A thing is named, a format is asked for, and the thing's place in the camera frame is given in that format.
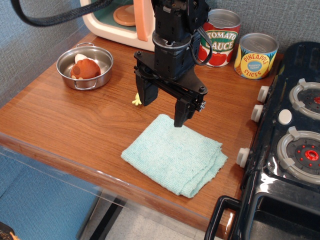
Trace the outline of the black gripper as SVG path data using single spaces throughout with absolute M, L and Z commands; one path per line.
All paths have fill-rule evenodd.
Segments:
M 137 51 L 134 54 L 135 82 L 141 103 L 151 104 L 159 90 L 176 98 L 174 126 L 177 128 L 206 104 L 204 96 L 208 89 L 195 74 L 195 66 L 202 65 L 198 61 L 202 36 L 202 32 L 195 32 L 182 41 L 169 41 L 154 33 L 154 53 Z

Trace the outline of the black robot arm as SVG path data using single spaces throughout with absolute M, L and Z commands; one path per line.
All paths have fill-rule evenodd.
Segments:
M 153 0 L 155 30 L 152 33 L 154 53 L 137 51 L 134 54 L 136 87 L 144 106 L 151 104 L 158 91 L 176 98 L 174 126 L 181 127 L 200 112 L 206 102 L 208 89 L 197 77 L 201 38 L 209 40 L 203 29 L 209 21 L 211 7 L 204 0 Z

